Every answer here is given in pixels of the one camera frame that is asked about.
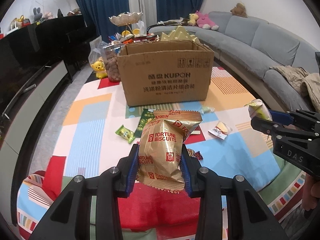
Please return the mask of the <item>right hand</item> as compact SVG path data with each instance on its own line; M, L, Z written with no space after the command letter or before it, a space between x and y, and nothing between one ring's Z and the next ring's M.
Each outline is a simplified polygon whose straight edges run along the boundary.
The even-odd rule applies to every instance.
M309 211L316 208L320 198L320 182L306 174L305 184L303 186L302 207Z

